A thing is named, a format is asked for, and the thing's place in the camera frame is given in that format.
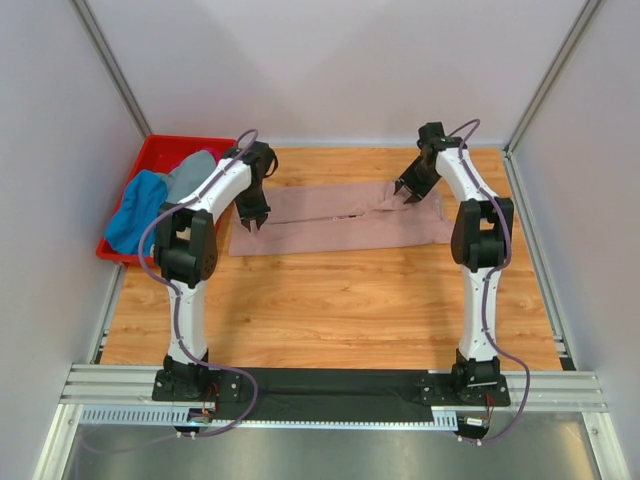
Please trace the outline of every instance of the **blue towel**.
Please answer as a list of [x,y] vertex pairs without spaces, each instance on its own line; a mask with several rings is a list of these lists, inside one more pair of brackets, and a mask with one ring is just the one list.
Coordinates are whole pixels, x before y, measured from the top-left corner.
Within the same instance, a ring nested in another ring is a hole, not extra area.
[[[125,188],[122,204],[104,233],[111,248],[123,255],[137,255],[142,233],[158,216],[167,195],[167,184],[158,175],[141,170]],[[154,229],[144,242],[145,255],[150,255],[155,238]]]

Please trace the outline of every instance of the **pink cloth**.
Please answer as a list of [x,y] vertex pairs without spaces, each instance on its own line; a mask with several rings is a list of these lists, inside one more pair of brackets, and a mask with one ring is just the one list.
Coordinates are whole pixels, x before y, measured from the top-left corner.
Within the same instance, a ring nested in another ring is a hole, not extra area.
[[405,205],[404,189],[393,182],[350,183],[264,191],[269,219],[252,232],[232,218],[229,255],[280,255],[338,250],[367,250],[449,243],[453,222],[444,214],[435,190],[422,202]]

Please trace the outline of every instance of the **wall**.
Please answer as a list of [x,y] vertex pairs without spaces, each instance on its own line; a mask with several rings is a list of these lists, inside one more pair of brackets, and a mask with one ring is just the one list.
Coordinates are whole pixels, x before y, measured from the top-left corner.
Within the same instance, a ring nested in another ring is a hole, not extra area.
[[68,2],[0,3],[0,449],[31,478],[114,267],[94,254],[142,139]]
[[637,407],[640,3],[604,2],[516,161],[578,365],[595,370],[632,478]]
[[504,144],[583,0],[89,0],[155,133]]

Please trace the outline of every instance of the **purple cable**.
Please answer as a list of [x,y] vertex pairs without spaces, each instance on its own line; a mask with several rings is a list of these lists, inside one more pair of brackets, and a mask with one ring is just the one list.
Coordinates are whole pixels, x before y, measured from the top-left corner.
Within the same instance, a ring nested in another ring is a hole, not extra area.
[[[203,194],[207,193],[211,189],[211,187],[213,187],[213,185],[215,185],[216,182],[220,178],[222,178],[222,176],[224,176],[224,174],[227,172],[227,170],[229,168],[231,168],[233,165],[235,165],[244,156],[244,154],[247,153],[249,148],[251,148],[253,143],[258,138],[258,130],[256,130],[255,128],[253,128],[251,130],[247,130],[242,135],[240,135],[240,137],[238,137],[238,140],[236,140],[236,146],[238,146],[240,144],[240,142],[242,141],[242,139],[244,139],[244,137],[246,137],[249,134],[253,134],[253,136],[251,137],[251,139],[249,140],[247,145],[244,148],[242,148],[242,150],[240,150],[231,159],[231,161],[229,162],[229,164],[225,168],[221,169],[209,181],[209,183],[207,183],[204,186],[202,191],[199,193],[200,195],[203,195]],[[244,371],[244,370],[242,370],[240,368],[227,367],[225,365],[218,365],[218,364],[215,364],[215,363],[204,362],[204,361],[200,360],[199,358],[196,358],[189,351],[189,349],[186,347],[186,345],[182,341],[182,335],[180,334],[180,322],[178,320],[179,319],[179,315],[178,314],[180,313],[180,297],[182,295],[182,292],[180,291],[180,289],[178,287],[176,287],[171,282],[169,282],[169,281],[165,280],[164,278],[156,275],[153,272],[153,270],[151,270],[151,268],[147,265],[147,262],[146,262],[145,257],[144,257],[144,243],[145,243],[147,237],[149,236],[149,234],[151,233],[151,231],[156,227],[156,225],[158,225],[158,223],[160,223],[162,220],[167,218],[169,215],[173,215],[175,212],[177,212],[179,210],[182,210],[183,208],[188,207],[190,205],[193,205],[194,203],[196,203],[199,200],[200,200],[200,196],[196,196],[196,198],[193,198],[193,199],[191,199],[191,200],[189,200],[189,201],[187,201],[185,203],[180,203],[180,204],[176,205],[175,207],[170,208],[166,212],[163,212],[153,222],[151,222],[151,224],[142,233],[142,237],[140,238],[140,242],[138,243],[138,259],[140,260],[140,265],[142,266],[144,271],[151,278],[153,278],[155,281],[157,281],[157,282],[159,282],[159,283],[161,283],[163,285],[166,285],[167,287],[173,289],[173,291],[176,293],[176,300],[174,302],[174,309],[173,309],[173,329],[175,331],[176,337],[178,338],[178,346],[183,351],[183,353],[187,356],[187,358],[189,358],[189,360],[191,360],[193,363],[196,363],[198,365],[201,365],[203,367],[206,367],[206,368],[209,368],[209,369],[212,369],[212,370],[225,370],[225,371],[228,371],[228,372],[237,373],[239,375],[242,375],[242,376],[244,376],[244,377],[249,379],[249,381],[251,382],[251,385],[253,387],[253,395],[251,397],[251,402],[249,403],[249,406],[246,408],[246,410],[244,412],[242,412],[242,414],[238,418],[236,418],[232,422],[228,423],[224,427],[220,427],[220,428],[217,428],[215,430],[206,431],[206,432],[203,432],[203,433],[197,433],[197,434],[194,435],[196,438],[207,438],[207,437],[213,437],[215,435],[220,435],[221,433],[228,432],[229,430],[231,430],[232,428],[237,426],[240,422],[242,422],[251,413],[251,411],[253,410],[253,408],[256,405],[256,401],[258,400],[258,382],[253,377],[253,375],[251,375],[249,372],[246,372],[246,371]],[[176,434],[166,435],[164,437],[158,437],[158,438],[155,438],[153,440],[149,440],[148,442],[145,442],[143,444],[135,445],[135,446],[132,446],[132,447],[120,448],[120,449],[116,449],[116,450],[102,450],[102,449],[95,448],[95,447],[92,447],[91,445],[87,444],[87,442],[85,441],[85,437],[87,435],[84,435],[84,436],[82,436],[80,438],[80,444],[82,445],[83,448],[85,448],[86,450],[90,451],[91,453],[100,454],[100,455],[109,455],[109,454],[115,455],[115,454],[119,454],[119,453],[128,453],[128,452],[132,452],[134,450],[137,450],[139,448],[149,447],[151,445],[156,445],[158,443],[162,443],[162,442],[165,442],[167,440],[172,440],[172,439],[178,438],[178,436]]]
[[477,118],[474,120],[470,120],[464,125],[461,125],[460,127],[456,128],[453,132],[449,134],[449,136],[456,134],[460,130],[472,124],[475,124],[475,125],[473,125],[473,128],[469,130],[469,133],[467,133],[467,135],[462,140],[462,143],[458,147],[458,157],[460,158],[460,161],[462,162],[462,166],[467,172],[467,175],[471,179],[471,182],[474,184],[474,186],[478,189],[480,193],[482,193],[485,197],[487,197],[487,200],[491,202],[493,209],[498,215],[498,219],[500,221],[500,225],[502,227],[502,231],[504,234],[504,240],[505,240],[506,250],[507,250],[507,255],[502,265],[498,265],[497,267],[494,267],[491,270],[489,270],[489,273],[487,273],[487,276],[483,279],[484,289],[482,291],[482,309],[481,309],[482,310],[482,328],[484,329],[484,334],[487,337],[487,341],[494,348],[494,350],[498,352],[500,355],[502,355],[503,357],[507,357],[510,360],[513,360],[514,362],[518,363],[524,369],[524,373],[526,376],[524,393],[522,394],[522,402],[520,403],[520,407],[518,408],[516,415],[513,417],[513,420],[511,420],[511,423],[504,430],[502,430],[499,434],[495,435],[494,437],[488,438],[486,440],[482,440],[483,444],[491,444],[504,438],[511,430],[513,430],[513,428],[518,424],[518,422],[522,418],[522,412],[524,411],[524,407],[527,403],[527,399],[529,398],[529,390],[531,389],[531,371],[529,370],[529,366],[523,360],[516,357],[515,355],[505,352],[502,348],[500,348],[496,343],[496,341],[491,337],[491,334],[489,333],[489,326],[487,324],[487,303],[489,300],[489,280],[494,273],[507,268],[507,266],[511,263],[511,237],[509,235],[507,219],[504,217],[504,213],[502,213],[502,209],[498,205],[498,202],[496,201],[495,198],[493,198],[492,195],[489,194],[489,192],[487,192],[484,188],[480,186],[480,182],[478,181],[478,179],[472,172],[471,168],[467,164],[467,161],[464,159],[464,156],[462,155],[463,147],[467,144],[467,141],[469,140],[469,138],[471,138],[471,135],[473,135],[473,133],[480,126],[480,120]]

